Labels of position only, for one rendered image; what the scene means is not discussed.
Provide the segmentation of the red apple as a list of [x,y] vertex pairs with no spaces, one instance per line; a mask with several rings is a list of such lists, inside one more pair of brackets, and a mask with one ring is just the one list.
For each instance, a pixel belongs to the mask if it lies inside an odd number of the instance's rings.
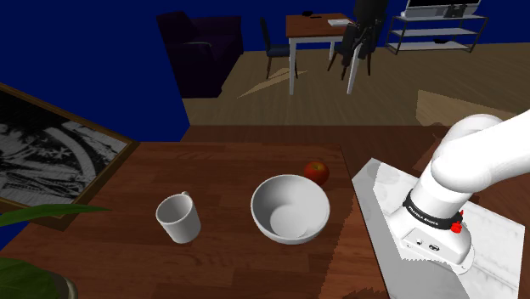
[[316,184],[323,185],[330,177],[330,170],[323,162],[311,161],[305,165],[303,175]]

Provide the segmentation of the white bowl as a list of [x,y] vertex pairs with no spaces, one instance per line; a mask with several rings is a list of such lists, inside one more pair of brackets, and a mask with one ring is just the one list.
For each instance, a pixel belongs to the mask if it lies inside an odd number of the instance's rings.
[[255,189],[251,215],[269,239],[285,245],[300,245],[314,239],[330,217],[327,194],[308,178],[282,174]]

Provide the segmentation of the dark blue chair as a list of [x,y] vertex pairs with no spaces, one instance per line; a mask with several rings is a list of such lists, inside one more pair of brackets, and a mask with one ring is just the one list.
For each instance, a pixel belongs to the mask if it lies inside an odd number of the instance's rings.
[[263,37],[263,41],[265,44],[265,52],[268,57],[267,75],[266,75],[266,79],[268,79],[270,75],[273,58],[284,58],[284,57],[289,58],[290,57],[290,45],[271,43],[267,22],[263,17],[260,18],[260,27],[262,30],[262,37]]

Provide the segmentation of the white mug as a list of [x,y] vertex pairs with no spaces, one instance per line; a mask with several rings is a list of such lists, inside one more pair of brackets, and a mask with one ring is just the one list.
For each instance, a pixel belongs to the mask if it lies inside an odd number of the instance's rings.
[[195,204],[187,191],[165,198],[158,205],[155,217],[170,238],[178,244],[191,242],[201,230]]

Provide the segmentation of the brown table with white legs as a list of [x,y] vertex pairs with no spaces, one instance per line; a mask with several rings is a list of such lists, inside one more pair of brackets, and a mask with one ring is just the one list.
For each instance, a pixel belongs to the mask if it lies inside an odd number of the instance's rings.
[[295,65],[296,46],[303,43],[328,42],[330,44],[329,60],[332,59],[334,46],[342,41],[344,26],[332,26],[328,20],[348,20],[342,13],[314,14],[306,17],[302,15],[287,15],[285,17],[286,37],[289,39],[289,94],[293,95],[295,90]]

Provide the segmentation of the black chair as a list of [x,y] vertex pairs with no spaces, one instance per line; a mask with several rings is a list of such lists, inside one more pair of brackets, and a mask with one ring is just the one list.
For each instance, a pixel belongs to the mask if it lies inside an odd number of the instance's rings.
[[386,20],[388,3],[389,0],[356,0],[353,10],[356,20],[347,25],[341,43],[334,46],[327,71],[333,65],[336,55],[340,54],[343,66],[342,80],[352,58],[368,59],[367,69],[370,75],[371,55],[376,49]]

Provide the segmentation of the grey shelf unit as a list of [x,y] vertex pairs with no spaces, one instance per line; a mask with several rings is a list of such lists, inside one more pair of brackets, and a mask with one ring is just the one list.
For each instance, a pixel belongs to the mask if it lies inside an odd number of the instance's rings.
[[[482,0],[407,0],[393,16],[385,47],[393,54],[406,51],[464,50],[472,53],[488,23],[475,14]],[[456,27],[412,29],[412,23],[458,21]]]

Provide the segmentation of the framed black and white picture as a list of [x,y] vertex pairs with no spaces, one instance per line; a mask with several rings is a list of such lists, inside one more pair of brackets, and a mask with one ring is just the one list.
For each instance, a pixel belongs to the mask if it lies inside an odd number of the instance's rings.
[[86,205],[138,146],[0,82],[0,213]]

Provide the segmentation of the white marble robot stand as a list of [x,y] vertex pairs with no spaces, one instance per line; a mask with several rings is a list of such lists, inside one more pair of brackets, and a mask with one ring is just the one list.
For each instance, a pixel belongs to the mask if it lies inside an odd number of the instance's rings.
[[470,201],[460,234],[403,208],[417,179],[370,159],[352,184],[390,299],[520,299],[525,228]]

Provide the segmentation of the green potted plant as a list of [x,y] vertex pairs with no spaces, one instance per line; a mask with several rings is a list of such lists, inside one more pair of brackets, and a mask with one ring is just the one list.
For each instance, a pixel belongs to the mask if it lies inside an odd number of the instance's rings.
[[[5,212],[0,227],[39,217],[84,212],[108,211],[108,208],[81,204],[44,204]],[[0,299],[78,299],[72,280],[19,259],[0,257]]]

